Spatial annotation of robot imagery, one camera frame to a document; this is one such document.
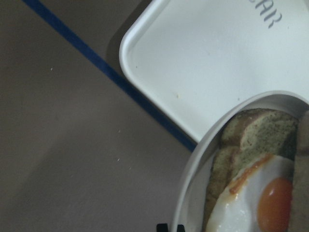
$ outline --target egg yolk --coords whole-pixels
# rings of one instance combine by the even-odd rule
[[[272,180],[264,189],[257,208],[262,232],[284,232],[289,225],[292,183],[282,177]]]

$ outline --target egg white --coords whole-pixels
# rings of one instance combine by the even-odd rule
[[[227,186],[211,213],[206,232],[261,232],[257,223],[257,207],[264,188],[278,177],[292,180],[293,169],[294,163],[291,160],[272,155],[270,160],[247,178],[236,194],[231,194]],[[244,170],[233,180],[241,176]]]

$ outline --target white plastic container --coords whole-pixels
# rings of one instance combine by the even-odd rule
[[[309,99],[308,6],[309,0],[153,0],[122,40],[122,70],[199,142],[257,94],[284,90]]]
[[[220,118],[202,138],[186,165],[170,232],[176,232],[178,224],[184,225],[186,232],[201,232],[206,187],[212,158],[219,148],[219,132],[237,112],[253,108],[281,110],[300,118],[309,110],[309,102],[290,92],[271,91],[242,102]]]

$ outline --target fried egg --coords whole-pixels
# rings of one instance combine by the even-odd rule
[[[265,154],[241,170],[219,196],[206,232],[285,232],[294,163]]]

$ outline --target black object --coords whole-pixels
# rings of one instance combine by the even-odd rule
[[[168,227],[167,223],[157,224],[156,232],[169,232],[169,227]],[[177,226],[177,232],[185,232],[184,226],[178,225]]]

